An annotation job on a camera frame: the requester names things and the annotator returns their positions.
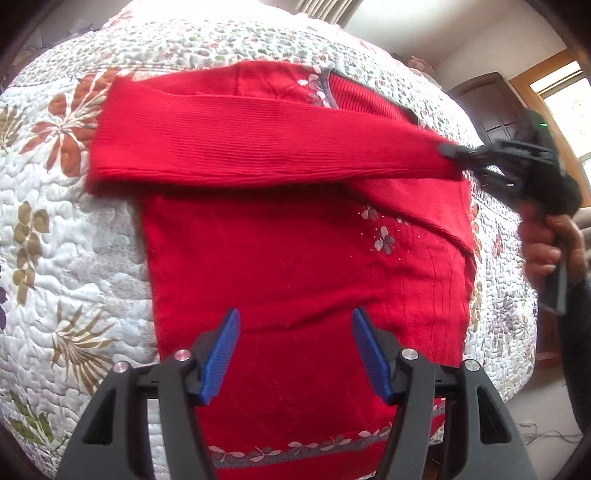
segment floral quilt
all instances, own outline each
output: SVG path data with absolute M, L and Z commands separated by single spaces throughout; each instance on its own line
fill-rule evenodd
M 0 421 L 50 477 L 113 363 L 158 361 L 137 209 L 84 190 L 88 148 L 115 76 L 244 60 L 333 68 L 410 108 L 423 127 L 480 144 L 438 88 L 341 30 L 270 7 L 204 17 L 180 0 L 165 10 L 156 3 L 136 0 L 101 30 L 45 52 L 0 96 Z M 532 373 L 536 297 L 522 274 L 517 215 L 476 184 L 472 197 L 478 271 L 465 356 L 509 399 Z M 155 471 L 168 478 L 153 403 L 149 419 Z M 387 432 L 359 432 L 372 435 L 383 441 Z M 286 449 L 293 447 L 322 445 Z M 218 467 L 228 456 L 275 455 L 210 450 Z

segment red sweater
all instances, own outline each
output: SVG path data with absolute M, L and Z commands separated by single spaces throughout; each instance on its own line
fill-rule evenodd
M 222 480 L 375 470 L 394 409 L 355 348 L 357 306 L 432 361 L 461 361 L 469 183 L 411 118 L 289 63 L 113 83 L 88 186 L 141 198 L 161 358 L 241 313 L 222 391 L 197 412 Z

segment wooden door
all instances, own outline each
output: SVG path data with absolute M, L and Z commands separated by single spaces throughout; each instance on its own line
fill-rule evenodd
M 513 137 L 524 107 L 500 73 L 473 78 L 447 94 L 468 114 L 485 144 Z
M 468 80 L 450 90 L 448 95 L 468 114 L 485 144 L 495 139 L 512 138 L 524 110 L 521 101 L 497 72 Z M 560 365 L 560 344 L 556 318 L 541 309 L 538 311 L 536 367 L 557 367 Z

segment metal screw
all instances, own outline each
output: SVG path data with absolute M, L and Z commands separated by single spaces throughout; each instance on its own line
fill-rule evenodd
M 116 374 L 122 374 L 123 372 L 127 371 L 129 369 L 129 363 L 127 362 L 117 362 L 115 365 L 113 365 L 113 371 Z
M 466 366 L 466 370 L 469 370 L 470 372 L 478 372 L 480 370 L 480 364 L 472 358 L 466 360 L 464 365 Z
M 418 352 L 414 348 L 405 348 L 402 351 L 402 357 L 406 360 L 416 360 L 418 358 Z
M 179 362 L 186 362 L 191 358 L 191 352 L 189 350 L 177 350 L 174 354 L 174 359 L 178 360 Z

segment floor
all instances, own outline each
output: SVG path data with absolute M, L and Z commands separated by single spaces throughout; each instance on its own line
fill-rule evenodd
M 539 370 L 507 404 L 516 423 L 535 423 L 538 433 L 557 430 L 564 435 L 580 434 L 570 407 L 560 368 Z M 532 428 L 520 427 L 524 433 Z M 579 437 L 570 438 L 578 441 Z M 562 468 L 576 445 L 561 438 L 538 438 L 527 446 L 538 480 L 551 480 Z

